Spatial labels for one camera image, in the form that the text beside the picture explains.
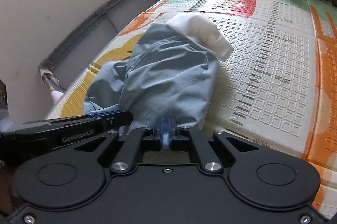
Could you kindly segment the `light blue shirt white collar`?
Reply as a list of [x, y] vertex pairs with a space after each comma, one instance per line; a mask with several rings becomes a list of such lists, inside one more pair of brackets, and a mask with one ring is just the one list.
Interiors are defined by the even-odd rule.
[[179, 13], [154, 23], [130, 59], [104, 63], [89, 86], [83, 113], [129, 111], [131, 129], [151, 127], [158, 117], [202, 128], [220, 61], [232, 45], [215, 23], [200, 14]]

